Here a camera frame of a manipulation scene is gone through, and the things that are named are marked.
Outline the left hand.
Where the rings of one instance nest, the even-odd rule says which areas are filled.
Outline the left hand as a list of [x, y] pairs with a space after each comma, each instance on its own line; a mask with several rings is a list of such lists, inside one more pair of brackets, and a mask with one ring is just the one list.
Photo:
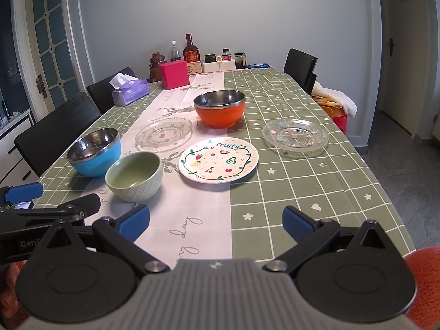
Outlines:
[[25, 320], [16, 295], [16, 282], [24, 262], [1, 266], [1, 328], [16, 329]]

